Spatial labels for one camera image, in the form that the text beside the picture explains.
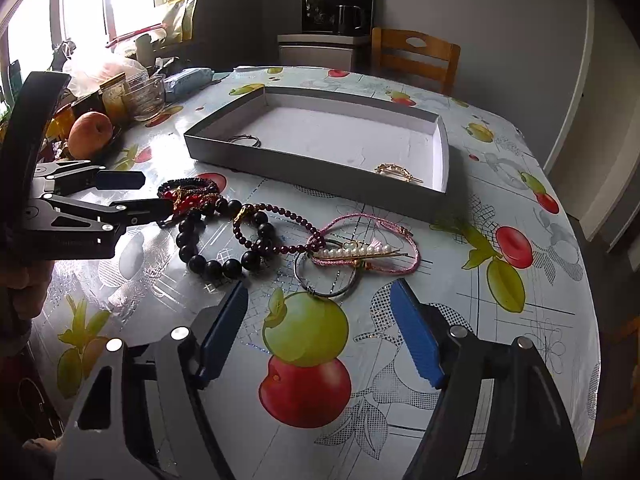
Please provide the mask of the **left hand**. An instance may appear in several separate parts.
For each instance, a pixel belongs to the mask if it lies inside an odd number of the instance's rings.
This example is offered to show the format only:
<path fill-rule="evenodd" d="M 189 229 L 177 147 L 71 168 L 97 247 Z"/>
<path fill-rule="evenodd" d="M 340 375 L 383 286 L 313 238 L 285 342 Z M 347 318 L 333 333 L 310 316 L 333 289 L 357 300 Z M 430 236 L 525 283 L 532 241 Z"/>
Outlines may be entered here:
<path fill-rule="evenodd" d="M 15 356 L 27 344 L 32 319 L 40 315 L 51 283 L 53 261 L 28 266 L 1 260 L 1 356 Z"/>

